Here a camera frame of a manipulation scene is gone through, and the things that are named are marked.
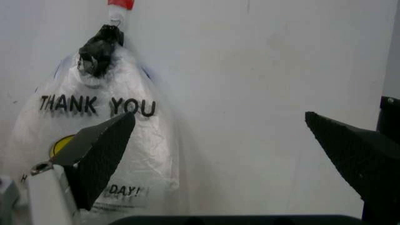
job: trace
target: metal screw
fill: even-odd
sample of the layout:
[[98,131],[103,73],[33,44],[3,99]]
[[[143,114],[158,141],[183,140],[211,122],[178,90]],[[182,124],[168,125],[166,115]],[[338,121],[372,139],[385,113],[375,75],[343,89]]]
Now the metal screw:
[[38,175],[40,173],[43,173],[45,171],[53,169],[53,163],[51,162],[42,162],[37,164],[36,166],[32,167],[30,170],[30,174],[32,176]]

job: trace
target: white backdrop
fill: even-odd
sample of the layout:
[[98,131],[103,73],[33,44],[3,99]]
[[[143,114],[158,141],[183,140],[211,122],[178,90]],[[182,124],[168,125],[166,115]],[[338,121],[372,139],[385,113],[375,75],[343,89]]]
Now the white backdrop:
[[[107,21],[105,0],[0,6],[0,146],[27,97]],[[361,216],[304,112],[374,129],[396,0],[136,0],[126,46],[182,131],[183,214]]]

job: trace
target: white plastic bag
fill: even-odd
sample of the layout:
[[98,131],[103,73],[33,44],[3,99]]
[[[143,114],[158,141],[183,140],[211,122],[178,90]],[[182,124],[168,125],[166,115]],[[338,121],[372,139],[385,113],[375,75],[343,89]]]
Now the white plastic bag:
[[131,52],[116,45],[104,77],[78,69],[79,53],[65,58],[54,76],[22,109],[2,158],[2,173],[20,188],[30,168],[57,153],[80,129],[124,111],[136,126],[107,188],[83,221],[106,224],[127,215],[166,214],[178,181],[178,143],[172,117]]

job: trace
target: red cap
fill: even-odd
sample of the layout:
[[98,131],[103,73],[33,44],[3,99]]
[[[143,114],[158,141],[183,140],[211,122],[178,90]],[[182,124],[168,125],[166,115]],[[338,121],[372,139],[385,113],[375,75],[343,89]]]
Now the red cap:
[[131,10],[133,8],[134,3],[135,3],[135,0],[108,0],[109,5],[121,6],[128,10]]

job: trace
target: white wall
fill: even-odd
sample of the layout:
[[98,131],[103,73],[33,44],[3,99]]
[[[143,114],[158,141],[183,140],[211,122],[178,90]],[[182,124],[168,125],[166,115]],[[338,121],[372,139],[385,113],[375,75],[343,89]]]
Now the white wall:
[[[0,146],[27,97],[106,22],[105,2],[1,4]],[[374,129],[396,4],[137,0],[126,46],[179,119],[182,213],[360,217],[304,112]]]

